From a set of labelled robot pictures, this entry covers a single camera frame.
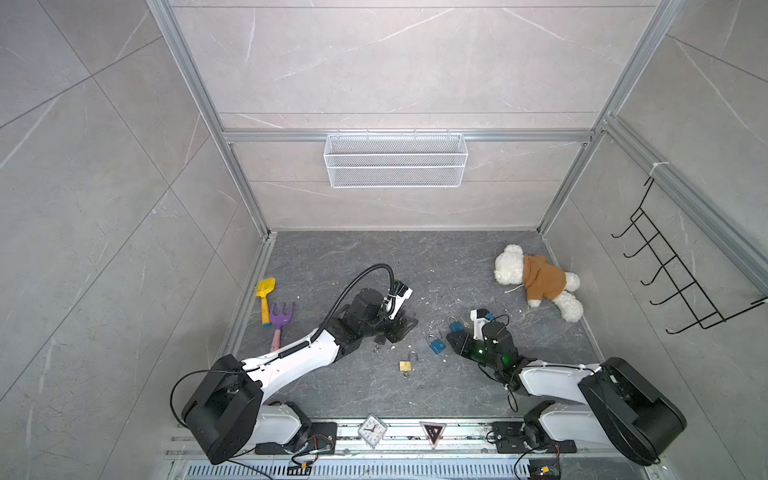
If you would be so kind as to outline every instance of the teddy bear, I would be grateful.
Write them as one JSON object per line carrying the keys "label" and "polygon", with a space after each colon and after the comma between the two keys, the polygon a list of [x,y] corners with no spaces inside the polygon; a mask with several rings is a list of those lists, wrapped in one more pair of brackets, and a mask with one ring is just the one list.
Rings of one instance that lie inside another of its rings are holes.
{"label": "teddy bear", "polygon": [[519,245],[507,245],[496,257],[493,275],[501,285],[525,286],[528,305],[532,308],[547,298],[558,306],[566,322],[577,322],[584,314],[581,302],[571,294],[581,285],[578,275],[550,265],[544,255],[530,257],[523,254]]}

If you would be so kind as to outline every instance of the clock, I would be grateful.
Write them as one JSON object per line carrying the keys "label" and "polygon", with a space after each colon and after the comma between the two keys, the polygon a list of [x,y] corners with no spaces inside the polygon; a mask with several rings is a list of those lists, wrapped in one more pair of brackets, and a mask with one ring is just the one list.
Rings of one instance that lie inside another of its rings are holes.
{"label": "clock", "polygon": [[357,429],[357,434],[360,435],[360,438],[365,440],[372,449],[376,448],[376,445],[378,445],[381,439],[384,438],[385,433],[386,425],[374,415],[369,415],[360,428]]}

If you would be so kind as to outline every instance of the black wire hook rack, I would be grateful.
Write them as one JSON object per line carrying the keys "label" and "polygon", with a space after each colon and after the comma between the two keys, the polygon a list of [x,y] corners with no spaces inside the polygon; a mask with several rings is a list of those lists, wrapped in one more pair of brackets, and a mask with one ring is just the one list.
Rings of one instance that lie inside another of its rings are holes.
{"label": "black wire hook rack", "polygon": [[[728,320],[734,318],[735,316],[739,316],[742,313],[749,312],[751,309],[755,309],[758,306],[763,305],[765,303],[765,301],[768,300],[768,296],[764,296],[761,299],[755,300],[754,302],[750,303],[750,306],[748,306],[744,310],[741,310],[740,312],[734,313],[731,316],[723,316],[723,314],[720,312],[720,310],[717,308],[717,306],[715,306],[715,304],[713,303],[713,301],[710,298],[710,296],[707,295],[707,292],[704,291],[704,288],[699,284],[698,280],[696,280],[696,277],[690,272],[690,270],[688,270],[688,266],[683,262],[683,259],[680,258],[680,256],[677,254],[675,249],[672,248],[670,243],[667,241],[667,238],[656,227],[656,224],[654,223],[654,221],[651,220],[650,217],[648,216],[648,214],[645,212],[645,210],[643,210],[643,203],[645,202],[645,199],[648,196],[648,192],[650,191],[650,188],[653,186],[653,184],[654,184],[654,179],[652,177],[649,177],[648,180],[646,180],[645,183],[643,184],[643,186],[647,185],[648,188],[645,190],[645,195],[643,195],[643,200],[640,200],[640,205],[629,216],[629,219],[631,221],[630,224],[629,224],[629,227],[627,227],[626,230],[621,232],[620,235],[613,235],[613,234],[611,234],[611,236],[613,238],[622,238],[626,234],[626,232],[628,232],[632,227],[634,227],[634,229],[637,230],[637,232],[643,238],[644,243],[643,243],[643,246],[640,247],[635,253],[632,253],[631,255],[627,255],[626,253],[624,253],[624,257],[625,258],[632,258],[632,257],[636,256],[638,253],[640,253],[645,247],[648,247],[648,249],[652,252],[654,257],[656,257],[656,260],[660,264],[659,270],[656,271],[656,273],[654,274],[654,277],[652,279],[650,279],[650,282],[645,283],[643,280],[641,280],[640,283],[642,283],[645,286],[651,285],[658,278],[659,273],[664,271],[664,273],[667,274],[667,277],[672,282],[672,285],[675,287],[675,289],[677,289],[677,291],[675,293],[673,293],[672,295],[668,296],[664,300],[661,300],[658,303],[654,302],[654,301],[651,301],[650,304],[651,305],[661,305],[662,303],[666,303],[669,300],[672,300],[674,297],[680,295],[680,298],[683,299],[683,302],[685,302],[685,306],[688,307],[688,310],[690,311],[690,314],[694,316],[694,319],[696,319],[695,322],[693,322],[690,325],[685,326],[685,327],[683,327],[683,328],[681,328],[679,330],[676,330],[676,331],[671,331],[669,329],[665,329],[667,331],[667,333],[669,333],[671,335],[675,335],[677,333],[682,333],[682,332],[688,330],[690,327],[695,326],[695,325],[698,325],[702,329],[705,329],[705,330],[706,329],[710,329],[710,328],[712,328],[715,325],[720,325],[721,323],[727,322]],[[645,217],[645,219],[650,223],[650,225],[654,228],[654,230],[656,232],[650,238],[646,238],[645,234],[637,226],[637,221],[639,219],[641,219],[642,217]],[[672,252],[672,257],[670,257],[666,261],[662,261],[661,260],[661,258],[659,257],[659,254],[656,252],[656,250],[654,250],[653,245],[650,244],[650,242],[654,238],[656,238],[656,237],[661,238],[667,244],[667,248],[669,248],[670,252]],[[682,287],[678,286],[677,282],[675,282],[674,278],[672,278],[672,275],[670,274],[669,270],[667,270],[667,265],[669,265],[673,260],[677,260],[677,262],[680,265],[683,266],[683,268],[685,269],[686,273],[691,278],[690,283],[688,283],[687,285],[682,286]],[[691,307],[691,305],[688,303],[688,299],[685,297],[685,295],[683,295],[683,291],[687,290],[688,288],[690,288],[692,286],[698,287],[698,289],[701,291],[701,293],[704,294],[704,296],[707,298],[707,301],[710,303],[710,305],[714,309],[714,311],[712,313],[710,313],[709,315],[707,315],[707,316],[705,316],[703,318],[699,318],[699,316],[696,314],[696,312],[694,312],[693,307]],[[715,323],[711,323],[710,325],[702,324],[702,322],[704,320],[706,320],[706,319],[708,319],[708,318],[710,318],[712,316],[715,316],[715,315],[719,316],[720,320],[716,321]]]}

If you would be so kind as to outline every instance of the toy garden tool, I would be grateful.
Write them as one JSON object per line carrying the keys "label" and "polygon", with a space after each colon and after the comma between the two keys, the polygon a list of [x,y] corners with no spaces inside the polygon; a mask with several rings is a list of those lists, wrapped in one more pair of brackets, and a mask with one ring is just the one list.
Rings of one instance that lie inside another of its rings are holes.
{"label": "toy garden tool", "polygon": [[272,324],[275,326],[275,336],[272,337],[272,349],[271,352],[280,348],[280,335],[283,332],[283,327],[288,325],[291,318],[293,318],[293,303],[290,304],[290,311],[286,313],[286,304],[284,303],[280,310],[277,309],[277,303],[272,305]]}
{"label": "toy garden tool", "polygon": [[266,295],[272,290],[275,290],[274,278],[261,280],[256,285],[256,296],[261,297],[261,324],[264,326],[269,326],[270,324],[270,305],[266,302]]}

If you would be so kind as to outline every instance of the black triangle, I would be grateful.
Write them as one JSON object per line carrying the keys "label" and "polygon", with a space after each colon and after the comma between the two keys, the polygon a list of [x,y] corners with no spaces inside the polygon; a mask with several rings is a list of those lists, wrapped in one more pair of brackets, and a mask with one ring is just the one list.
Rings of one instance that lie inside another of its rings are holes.
{"label": "black triangle", "polygon": [[442,434],[442,430],[444,428],[445,428],[445,425],[432,425],[429,423],[424,424],[424,430],[427,432],[429,441],[433,445],[437,445],[437,441],[440,440],[440,435]]}

